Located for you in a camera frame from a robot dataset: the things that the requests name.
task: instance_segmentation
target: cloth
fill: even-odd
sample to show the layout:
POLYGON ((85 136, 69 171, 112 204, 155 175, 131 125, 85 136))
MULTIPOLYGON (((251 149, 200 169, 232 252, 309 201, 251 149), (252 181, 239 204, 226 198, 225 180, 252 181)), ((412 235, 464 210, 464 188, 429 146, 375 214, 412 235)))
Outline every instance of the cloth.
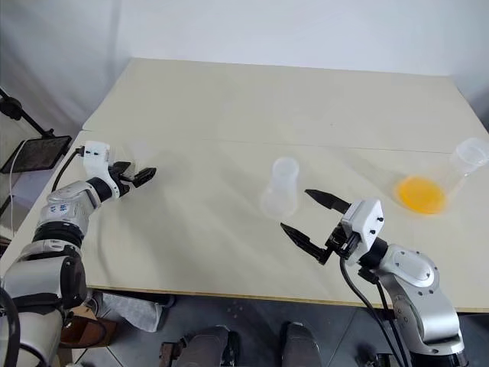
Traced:
POLYGON ((138 329, 150 333, 157 330, 164 308, 149 300, 138 300, 115 294, 104 294, 104 303, 138 329))

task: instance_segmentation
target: orange liquid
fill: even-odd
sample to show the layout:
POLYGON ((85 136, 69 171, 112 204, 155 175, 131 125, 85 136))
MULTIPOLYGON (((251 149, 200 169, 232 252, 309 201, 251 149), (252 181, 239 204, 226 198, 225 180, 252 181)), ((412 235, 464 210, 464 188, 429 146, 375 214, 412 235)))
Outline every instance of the orange liquid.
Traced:
POLYGON ((403 204, 415 212, 436 214, 445 209, 445 191, 432 180, 411 176, 402 180, 396 189, 403 204))

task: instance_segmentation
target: gray floor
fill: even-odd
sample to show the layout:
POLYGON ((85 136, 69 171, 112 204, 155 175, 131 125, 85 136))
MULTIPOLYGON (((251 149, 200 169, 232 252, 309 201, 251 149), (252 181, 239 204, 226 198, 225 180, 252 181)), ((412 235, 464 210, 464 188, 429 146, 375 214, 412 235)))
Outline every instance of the gray floor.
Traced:
MULTIPOLYGON (((158 367, 163 341, 177 341, 186 333, 217 324, 239 333, 239 365, 280 366, 279 333, 289 320, 300 321, 311 329, 325 367, 355 367, 362 365, 358 356, 366 352, 388 352, 375 322, 355 307, 178 297, 156 333, 135 329, 112 310, 104 314, 119 322, 117 333, 109 347, 88 349, 82 355, 79 363, 84 367, 158 367)), ((461 328, 471 366, 489 365, 489 315, 462 316, 461 328)))

